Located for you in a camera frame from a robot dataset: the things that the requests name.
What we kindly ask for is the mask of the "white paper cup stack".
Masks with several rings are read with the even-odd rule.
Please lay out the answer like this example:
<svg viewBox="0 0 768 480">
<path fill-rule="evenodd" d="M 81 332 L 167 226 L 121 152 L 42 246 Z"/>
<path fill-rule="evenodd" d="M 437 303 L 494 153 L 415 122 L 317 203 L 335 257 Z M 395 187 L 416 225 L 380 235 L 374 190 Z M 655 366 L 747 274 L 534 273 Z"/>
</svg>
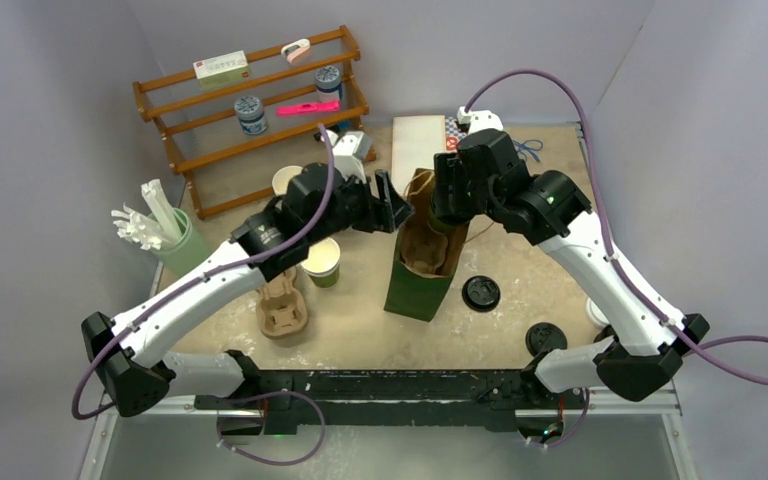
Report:
<svg viewBox="0 0 768 480">
<path fill-rule="evenodd" d="M 331 288 L 340 277 L 341 250 L 333 238 L 326 238 L 309 248 L 301 268 L 319 288 Z"/>
<path fill-rule="evenodd" d="M 297 165 L 285 166 L 276 171 L 271 180 L 273 193 L 276 196 L 285 195 L 290 181 L 302 171 L 303 168 Z"/>
</svg>

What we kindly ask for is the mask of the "white paper bag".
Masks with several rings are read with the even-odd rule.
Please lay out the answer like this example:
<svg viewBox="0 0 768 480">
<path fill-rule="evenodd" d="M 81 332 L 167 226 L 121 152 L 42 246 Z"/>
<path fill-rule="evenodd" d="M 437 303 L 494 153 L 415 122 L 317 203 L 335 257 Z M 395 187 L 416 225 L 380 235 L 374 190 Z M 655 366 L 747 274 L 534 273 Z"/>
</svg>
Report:
<svg viewBox="0 0 768 480">
<path fill-rule="evenodd" d="M 444 115 L 395 117 L 392 123 L 391 178 L 411 180 L 417 169 L 433 169 L 433 157 L 444 151 Z"/>
</svg>

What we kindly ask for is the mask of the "blue lidded jar right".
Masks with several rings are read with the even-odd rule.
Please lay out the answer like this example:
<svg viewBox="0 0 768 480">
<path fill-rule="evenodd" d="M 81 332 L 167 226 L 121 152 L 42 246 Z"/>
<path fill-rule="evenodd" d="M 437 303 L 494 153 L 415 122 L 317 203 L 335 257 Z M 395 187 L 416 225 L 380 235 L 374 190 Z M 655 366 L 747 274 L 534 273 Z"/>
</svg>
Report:
<svg viewBox="0 0 768 480">
<path fill-rule="evenodd" d="M 342 74 L 335 65 L 323 66 L 314 72 L 314 84 L 318 101 L 328 103 L 343 98 Z"/>
</svg>

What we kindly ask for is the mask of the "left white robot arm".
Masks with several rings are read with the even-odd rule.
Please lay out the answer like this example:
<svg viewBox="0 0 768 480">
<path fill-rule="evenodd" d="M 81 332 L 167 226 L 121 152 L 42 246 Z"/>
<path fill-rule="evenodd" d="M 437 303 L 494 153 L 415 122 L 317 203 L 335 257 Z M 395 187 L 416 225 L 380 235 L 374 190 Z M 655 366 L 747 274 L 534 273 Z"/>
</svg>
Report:
<svg viewBox="0 0 768 480">
<path fill-rule="evenodd" d="M 123 417 L 176 395 L 210 395 L 247 408 L 257 399 L 258 382 L 244 373 L 241 354 L 175 356 L 171 348 L 231 301 L 303 262 L 320 241 L 348 229 L 393 233 L 414 212 L 384 170 L 361 178 L 309 164 L 285 194 L 166 291 L 114 317 L 87 316 L 80 328 L 89 372 Z"/>
</svg>

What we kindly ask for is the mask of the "white green box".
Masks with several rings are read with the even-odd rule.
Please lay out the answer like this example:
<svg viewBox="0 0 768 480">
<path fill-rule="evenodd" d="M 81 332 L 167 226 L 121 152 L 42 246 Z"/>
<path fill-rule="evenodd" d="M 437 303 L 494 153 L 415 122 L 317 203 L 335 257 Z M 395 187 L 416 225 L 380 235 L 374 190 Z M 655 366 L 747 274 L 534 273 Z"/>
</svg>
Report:
<svg viewBox="0 0 768 480">
<path fill-rule="evenodd" d="M 243 50 L 198 60 L 193 63 L 199 87 L 204 91 L 233 85 L 249 79 L 249 63 Z"/>
</svg>

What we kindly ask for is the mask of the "black cup lid near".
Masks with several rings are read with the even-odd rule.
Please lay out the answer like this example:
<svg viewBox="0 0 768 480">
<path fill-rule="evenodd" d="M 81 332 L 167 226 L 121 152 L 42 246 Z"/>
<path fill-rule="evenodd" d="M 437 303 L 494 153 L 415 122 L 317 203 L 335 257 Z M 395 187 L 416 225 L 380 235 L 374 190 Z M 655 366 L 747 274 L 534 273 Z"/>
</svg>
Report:
<svg viewBox="0 0 768 480">
<path fill-rule="evenodd" d="M 525 345 L 528 352 L 536 357 L 555 349 L 567 349 L 568 340 L 560 327 L 549 322 L 532 325 L 526 332 Z"/>
</svg>

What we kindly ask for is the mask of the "blue checkered paper bag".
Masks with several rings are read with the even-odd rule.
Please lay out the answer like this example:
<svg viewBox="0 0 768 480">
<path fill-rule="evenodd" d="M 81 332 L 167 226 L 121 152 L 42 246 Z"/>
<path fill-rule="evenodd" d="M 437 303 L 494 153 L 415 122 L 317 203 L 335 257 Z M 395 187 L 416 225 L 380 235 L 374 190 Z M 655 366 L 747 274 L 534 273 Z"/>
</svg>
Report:
<svg viewBox="0 0 768 480">
<path fill-rule="evenodd" d="M 455 117 L 446 117 L 444 122 L 444 150 L 447 152 L 455 151 L 459 141 L 465 137 L 465 133 L 460 130 Z"/>
</svg>

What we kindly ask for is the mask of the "pink white clip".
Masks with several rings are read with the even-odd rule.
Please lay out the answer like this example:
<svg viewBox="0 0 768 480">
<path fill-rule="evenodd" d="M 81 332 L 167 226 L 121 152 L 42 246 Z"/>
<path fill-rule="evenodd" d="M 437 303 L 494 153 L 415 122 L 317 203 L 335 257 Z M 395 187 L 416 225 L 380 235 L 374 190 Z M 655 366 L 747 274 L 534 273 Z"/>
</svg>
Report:
<svg viewBox="0 0 768 480">
<path fill-rule="evenodd" d="M 299 65 L 306 62 L 310 57 L 311 47 L 310 40 L 302 38 L 284 45 L 281 48 L 281 55 L 289 65 Z"/>
</svg>

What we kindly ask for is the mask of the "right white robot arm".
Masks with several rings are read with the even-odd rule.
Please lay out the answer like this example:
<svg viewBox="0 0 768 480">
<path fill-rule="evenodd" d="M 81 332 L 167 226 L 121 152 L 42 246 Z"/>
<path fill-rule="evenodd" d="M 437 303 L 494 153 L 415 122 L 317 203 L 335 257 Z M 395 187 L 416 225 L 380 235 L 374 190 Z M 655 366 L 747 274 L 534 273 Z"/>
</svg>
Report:
<svg viewBox="0 0 768 480">
<path fill-rule="evenodd" d="M 594 386 L 639 402 L 665 386 L 689 342 L 708 333 L 702 315 L 682 313 L 648 283 L 626 285 L 637 271 L 603 239 L 603 223 L 585 193 L 560 171 L 531 174 L 506 132 L 472 133 L 456 151 L 436 154 L 433 164 L 432 220 L 454 226 L 485 215 L 523 236 L 575 280 L 613 330 L 590 345 L 534 355 L 521 381 L 529 404 L 544 407 L 561 392 Z"/>
</svg>

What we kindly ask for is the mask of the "black cup lid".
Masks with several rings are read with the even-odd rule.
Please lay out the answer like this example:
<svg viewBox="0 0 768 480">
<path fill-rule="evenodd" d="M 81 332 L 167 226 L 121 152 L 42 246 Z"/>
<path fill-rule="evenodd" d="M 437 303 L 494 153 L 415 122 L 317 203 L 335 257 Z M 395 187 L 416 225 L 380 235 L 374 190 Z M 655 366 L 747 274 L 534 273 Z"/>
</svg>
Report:
<svg viewBox="0 0 768 480">
<path fill-rule="evenodd" d="M 477 312 L 488 312 L 495 309 L 501 300 L 499 285 L 485 275 L 475 275 L 466 280 L 461 296 L 464 303 Z"/>
<path fill-rule="evenodd" d="M 528 352 L 536 357 L 555 349 L 567 349 L 568 340 L 560 327 L 549 322 L 532 325 L 526 332 L 525 345 Z"/>
</svg>

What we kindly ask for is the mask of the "pink marker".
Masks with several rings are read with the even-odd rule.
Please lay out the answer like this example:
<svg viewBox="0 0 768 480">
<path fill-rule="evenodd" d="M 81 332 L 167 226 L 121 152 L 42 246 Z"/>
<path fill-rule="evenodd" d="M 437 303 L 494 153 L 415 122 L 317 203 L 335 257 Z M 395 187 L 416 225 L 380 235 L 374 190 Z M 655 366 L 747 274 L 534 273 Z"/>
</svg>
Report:
<svg viewBox="0 0 768 480">
<path fill-rule="evenodd" d="M 328 102 L 308 102 L 279 106 L 275 109 L 275 114 L 280 117 L 323 114 L 337 112 L 340 110 L 340 108 L 341 104 L 339 100 Z"/>
</svg>

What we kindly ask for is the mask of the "single green paper cup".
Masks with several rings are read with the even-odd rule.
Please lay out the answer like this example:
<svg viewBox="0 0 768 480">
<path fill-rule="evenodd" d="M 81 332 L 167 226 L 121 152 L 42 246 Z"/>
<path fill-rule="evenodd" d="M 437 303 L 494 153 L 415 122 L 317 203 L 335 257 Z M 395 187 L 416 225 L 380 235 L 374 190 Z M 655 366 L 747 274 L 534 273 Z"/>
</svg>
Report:
<svg viewBox="0 0 768 480">
<path fill-rule="evenodd" d="M 450 232 L 456 230 L 459 227 L 459 224 L 441 220 L 433 212 L 430 212 L 428 214 L 428 226 L 438 234 L 448 235 Z"/>
</svg>

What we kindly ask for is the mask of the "green paper bag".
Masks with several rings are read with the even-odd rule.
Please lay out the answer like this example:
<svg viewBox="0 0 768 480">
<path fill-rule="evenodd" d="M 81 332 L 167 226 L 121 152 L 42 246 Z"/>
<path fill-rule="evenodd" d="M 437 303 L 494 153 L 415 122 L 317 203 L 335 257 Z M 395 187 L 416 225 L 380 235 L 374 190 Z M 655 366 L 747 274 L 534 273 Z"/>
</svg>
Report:
<svg viewBox="0 0 768 480">
<path fill-rule="evenodd" d="M 414 206 L 415 213 L 398 231 L 384 305 L 389 313 L 425 322 L 432 321 L 437 314 L 453 282 L 464 245 L 472 240 L 468 223 L 445 235 L 448 238 L 446 261 L 435 275 L 417 274 L 402 263 L 399 247 L 405 229 L 419 224 L 428 226 L 434 177 L 433 170 L 417 169 L 403 189 L 403 196 Z"/>
</svg>

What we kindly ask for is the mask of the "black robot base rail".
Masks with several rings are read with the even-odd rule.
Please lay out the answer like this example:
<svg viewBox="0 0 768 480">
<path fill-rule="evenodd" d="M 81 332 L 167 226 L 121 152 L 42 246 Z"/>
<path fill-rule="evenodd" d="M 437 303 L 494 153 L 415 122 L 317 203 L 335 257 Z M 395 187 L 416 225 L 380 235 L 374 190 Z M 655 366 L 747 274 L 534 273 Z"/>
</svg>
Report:
<svg viewBox="0 0 768 480">
<path fill-rule="evenodd" d="M 517 369 L 261 370 L 228 398 L 198 395 L 198 410 L 262 413 L 268 435 L 302 425 L 482 427 L 557 436 L 564 413 L 585 404 L 581 390 L 541 395 Z"/>
</svg>

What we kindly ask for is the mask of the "brown pulp cup carrier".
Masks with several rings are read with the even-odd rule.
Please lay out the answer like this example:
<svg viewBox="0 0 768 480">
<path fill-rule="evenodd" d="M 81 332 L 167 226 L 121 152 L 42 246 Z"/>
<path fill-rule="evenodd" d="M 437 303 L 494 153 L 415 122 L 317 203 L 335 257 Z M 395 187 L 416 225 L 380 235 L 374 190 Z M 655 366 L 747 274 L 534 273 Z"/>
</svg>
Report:
<svg viewBox="0 0 768 480">
<path fill-rule="evenodd" d="M 399 252 L 402 263 L 422 275 L 435 275 L 446 261 L 448 238 L 425 224 L 408 226 Z"/>
</svg>

